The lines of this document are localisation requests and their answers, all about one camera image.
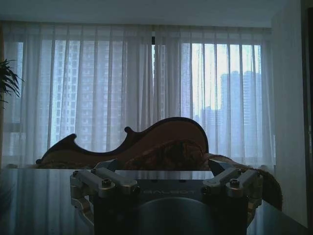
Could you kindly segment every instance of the reflective table surface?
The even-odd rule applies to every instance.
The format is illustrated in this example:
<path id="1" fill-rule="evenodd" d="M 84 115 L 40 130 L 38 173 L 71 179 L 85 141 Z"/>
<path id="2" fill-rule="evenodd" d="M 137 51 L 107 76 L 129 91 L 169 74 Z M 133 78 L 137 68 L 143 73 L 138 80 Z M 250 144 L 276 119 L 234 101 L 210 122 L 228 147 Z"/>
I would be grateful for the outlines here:
<path id="1" fill-rule="evenodd" d="M 2 187 L 10 190 L 10 207 L 1 215 L 0 235 L 84 235 L 93 231 L 70 203 L 69 177 L 74 170 L 5 169 Z M 210 171 L 122 171 L 133 179 L 209 179 Z M 305 227 L 263 201 L 248 227 L 249 235 L 308 235 Z"/>

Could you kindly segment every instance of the ceiling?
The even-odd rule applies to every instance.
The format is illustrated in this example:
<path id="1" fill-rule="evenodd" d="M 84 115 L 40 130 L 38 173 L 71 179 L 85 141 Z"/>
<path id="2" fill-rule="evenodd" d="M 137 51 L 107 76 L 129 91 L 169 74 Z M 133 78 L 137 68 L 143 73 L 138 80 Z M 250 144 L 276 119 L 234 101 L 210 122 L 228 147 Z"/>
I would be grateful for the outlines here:
<path id="1" fill-rule="evenodd" d="M 0 20 L 270 27 L 286 0 L 6 0 Z"/>

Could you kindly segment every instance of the carved wooden sofa backrest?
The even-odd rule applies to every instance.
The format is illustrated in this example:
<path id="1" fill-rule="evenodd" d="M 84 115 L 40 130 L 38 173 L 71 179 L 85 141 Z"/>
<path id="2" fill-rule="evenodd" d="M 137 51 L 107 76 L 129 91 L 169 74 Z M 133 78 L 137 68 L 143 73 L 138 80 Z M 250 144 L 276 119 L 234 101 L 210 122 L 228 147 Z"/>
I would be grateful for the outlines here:
<path id="1" fill-rule="evenodd" d="M 79 163 L 93 166 L 98 162 L 118 159 L 122 163 L 139 156 L 145 151 L 169 141 L 189 140 L 208 153 L 208 140 L 198 123 L 182 117 L 163 119 L 142 132 L 125 128 L 127 136 L 122 144 L 111 152 L 97 153 L 82 149 L 75 143 L 75 134 L 71 134 L 52 146 L 37 164 L 48 162 Z"/>

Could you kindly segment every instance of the metal device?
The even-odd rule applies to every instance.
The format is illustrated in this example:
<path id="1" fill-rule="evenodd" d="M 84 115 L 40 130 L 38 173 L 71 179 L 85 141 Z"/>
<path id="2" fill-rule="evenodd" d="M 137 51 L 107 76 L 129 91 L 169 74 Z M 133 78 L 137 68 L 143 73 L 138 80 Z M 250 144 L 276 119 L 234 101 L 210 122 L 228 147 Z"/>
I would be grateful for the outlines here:
<path id="1" fill-rule="evenodd" d="M 121 229 L 129 234 L 246 234 L 262 203 L 263 178 L 255 170 L 241 172 L 210 160 L 212 179 L 134 180 L 116 174 L 115 165 L 99 163 L 70 177 L 71 203 L 95 234 Z"/>

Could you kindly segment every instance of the patterned cushion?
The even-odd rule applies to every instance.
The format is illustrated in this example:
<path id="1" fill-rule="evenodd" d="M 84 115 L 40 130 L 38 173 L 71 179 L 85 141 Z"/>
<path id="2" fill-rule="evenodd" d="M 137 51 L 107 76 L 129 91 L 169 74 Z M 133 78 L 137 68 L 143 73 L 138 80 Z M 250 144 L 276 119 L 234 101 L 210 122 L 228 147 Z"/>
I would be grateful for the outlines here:
<path id="1" fill-rule="evenodd" d="M 163 143 L 127 161 L 127 170 L 199 170 L 206 161 L 199 145 L 190 140 Z"/>

